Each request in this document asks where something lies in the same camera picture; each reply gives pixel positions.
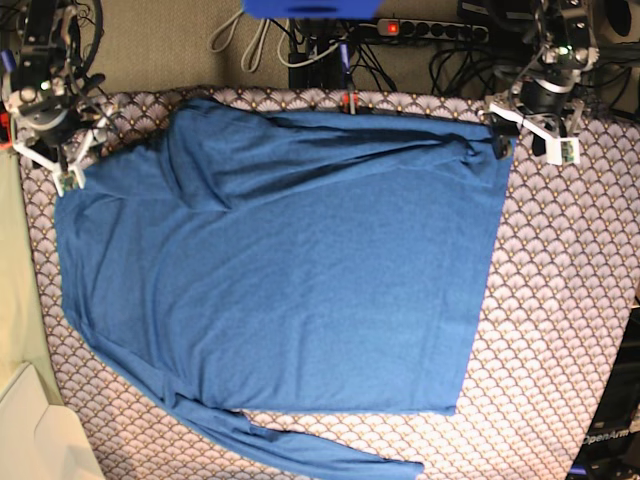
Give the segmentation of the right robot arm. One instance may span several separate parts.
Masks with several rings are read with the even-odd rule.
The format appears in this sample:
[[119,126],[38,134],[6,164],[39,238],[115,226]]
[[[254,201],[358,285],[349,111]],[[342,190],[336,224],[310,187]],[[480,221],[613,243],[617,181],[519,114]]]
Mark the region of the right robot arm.
[[114,109],[92,98],[89,72],[104,33],[99,1],[18,1],[17,50],[1,52],[1,147],[46,169],[59,195],[86,184],[82,162],[117,129]]

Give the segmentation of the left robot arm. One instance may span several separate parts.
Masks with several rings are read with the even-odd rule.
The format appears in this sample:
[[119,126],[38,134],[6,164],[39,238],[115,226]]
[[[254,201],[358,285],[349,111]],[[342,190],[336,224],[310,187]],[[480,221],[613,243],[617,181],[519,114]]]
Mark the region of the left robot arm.
[[577,165],[577,129],[585,107],[574,89],[599,59],[585,1],[531,1],[521,18],[507,14],[505,1],[485,1],[487,16],[499,29],[518,35],[533,54],[506,90],[484,99],[499,159],[509,156],[511,140],[526,130],[542,142],[541,154],[555,166]]

